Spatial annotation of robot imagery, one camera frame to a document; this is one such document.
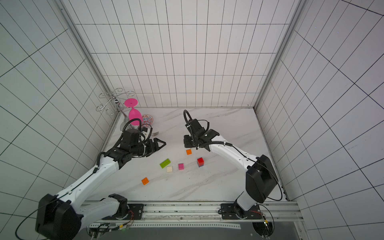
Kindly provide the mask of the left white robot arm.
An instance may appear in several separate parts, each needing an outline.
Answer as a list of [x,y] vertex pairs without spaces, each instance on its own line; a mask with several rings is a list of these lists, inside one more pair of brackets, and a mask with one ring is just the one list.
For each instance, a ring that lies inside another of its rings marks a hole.
[[35,230],[49,240],[72,240],[77,233],[105,217],[125,219],[128,200],[111,194],[84,206],[88,197],[110,176],[133,158],[145,158],[159,151],[166,142],[158,138],[141,140],[139,130],[125,130],[114,146],[99,154],[96,165],[56,195],[45,195],[39,202]]

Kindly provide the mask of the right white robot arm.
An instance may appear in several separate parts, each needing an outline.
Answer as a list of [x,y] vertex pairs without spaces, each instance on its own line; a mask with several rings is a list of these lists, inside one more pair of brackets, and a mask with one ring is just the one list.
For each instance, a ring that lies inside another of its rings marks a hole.
[[185,118],[185,122],[189,132],[184,136],[186,148],[206,149],[243,171],[245,189],[234,202],[233,214],[245,219],[248,211],[256,204],[264,203],[279,185],[271,160],[265,155],[257,157],[242,151],[215,130],[202,127],[197,119]]

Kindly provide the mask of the red lego brick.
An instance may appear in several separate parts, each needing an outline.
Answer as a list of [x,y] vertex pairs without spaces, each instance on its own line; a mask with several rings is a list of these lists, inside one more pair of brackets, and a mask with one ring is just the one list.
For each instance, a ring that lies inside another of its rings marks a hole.
[[197,163],[198,163],[198,165],[204,165],[205,162],[204,162],[203,158],[198,158]]

